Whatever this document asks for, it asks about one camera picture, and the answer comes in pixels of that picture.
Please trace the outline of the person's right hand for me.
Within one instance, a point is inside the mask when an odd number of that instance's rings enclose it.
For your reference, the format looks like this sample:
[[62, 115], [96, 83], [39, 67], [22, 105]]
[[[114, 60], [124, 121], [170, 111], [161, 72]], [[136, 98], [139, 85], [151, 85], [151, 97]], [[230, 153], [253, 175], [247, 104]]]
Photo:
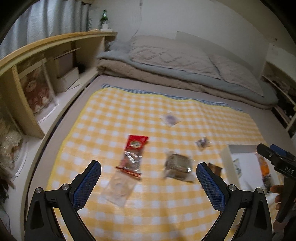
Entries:
[[283, 185], [274, 185], [270, 188], [272, 193], [277, 194], [277, 196], [275, 197], [275, 209], [277, 211], [280, 210], [281, 208], [281, 203], [282, 203], [282, 197], [283, 197], [283, 191], [284, 191], [284, 186]]

